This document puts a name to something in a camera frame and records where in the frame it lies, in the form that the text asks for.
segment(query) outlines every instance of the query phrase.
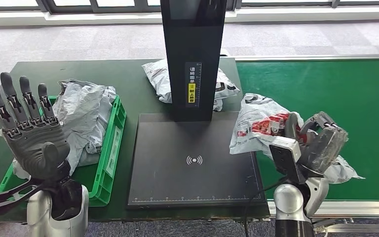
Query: gray carpet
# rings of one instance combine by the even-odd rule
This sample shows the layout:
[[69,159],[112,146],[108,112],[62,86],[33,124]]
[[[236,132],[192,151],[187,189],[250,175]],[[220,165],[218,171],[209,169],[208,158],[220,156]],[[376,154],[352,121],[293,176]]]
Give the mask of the gray carpet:
[[[379,23],[226,24],[222,47],[231,55],[379,54]],[[19,61],[108,60],[165,57],[161,25],[0,28],[0,72]],[[378,222],[379,219],[358,220]],[[23,237],[27,227],[0,224],[0,237]],[[274,235],[273,221],[249,225],[251,236]],[[90,223],[87,237],[227,237],[243,235],[239,223],[154,221]],[[329,234],[358,237],[363,234]],[[379,234],[366,236],[379,237]]]

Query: white plastic bag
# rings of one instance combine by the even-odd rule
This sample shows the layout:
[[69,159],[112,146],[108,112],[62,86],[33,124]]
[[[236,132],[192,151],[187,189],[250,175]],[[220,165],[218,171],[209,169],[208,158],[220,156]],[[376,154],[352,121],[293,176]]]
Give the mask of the white plastic bag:
[[220,112],[223,108],[223,100],[214,100],[213,111]]
[[[246,93],[230,141],[230,154],[262,151],[272,159],[269,145],[284,135],[285,122],[291,112],[268,97]],[[299,126],[303,119],[298,116]],[[324,173],[329,183],[338,184],[351,178],[363,179],[341,156]]]
[[[171,85],[169,80],[168,61],[162,59],[154,63],[146,63],[142,65],[149,82],[156,90],[156,95],[163,103],[172,103]],[[217,71],[216,92],[214,95],[213,111],[220,111],[223,102],[218,101],[239,93],[239,88],[225,75],[219,68]]]
[[64,89],[54,103],[53,111],[71,147],[67,160],[72,175],[77,166],[99,161],[115,88],[75,79],[59,83]]

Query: black vertical stand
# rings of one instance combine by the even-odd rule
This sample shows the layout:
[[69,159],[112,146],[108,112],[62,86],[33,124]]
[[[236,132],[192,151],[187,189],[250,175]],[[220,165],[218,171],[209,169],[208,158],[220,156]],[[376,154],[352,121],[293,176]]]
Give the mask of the black vertical stand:
[[175,121],[209,121],[226,0],[161,0]]

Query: humanoid robot hand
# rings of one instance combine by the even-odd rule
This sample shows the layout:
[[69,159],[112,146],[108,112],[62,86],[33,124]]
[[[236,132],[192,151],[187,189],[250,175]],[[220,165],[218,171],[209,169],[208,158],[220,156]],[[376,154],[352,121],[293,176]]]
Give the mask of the humanoid robot hand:
[[9,73],[1,73],[0,81],[11,110],[10,113],[6,109],[0,96],[2,133],[16,160],[31,178],[58,181],[67,177],[70,166],[66,157],[70,147],[47,98],[46,85],[38,85],[43,112],[43,116],[40,116],[29,80],[20,77],[23,100],[30,114],[28,116],[17,98]]

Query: transparent plastic wrap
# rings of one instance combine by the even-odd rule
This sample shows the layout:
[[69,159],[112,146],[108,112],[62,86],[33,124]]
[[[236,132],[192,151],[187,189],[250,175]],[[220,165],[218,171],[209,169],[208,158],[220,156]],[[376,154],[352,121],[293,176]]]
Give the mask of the transparent plastic wrap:
[[348,133],[345,130],[326,126],[313,139],[313,143],[302,150],[300,162],[307,168],[323,174],[333,164],[347,141]]

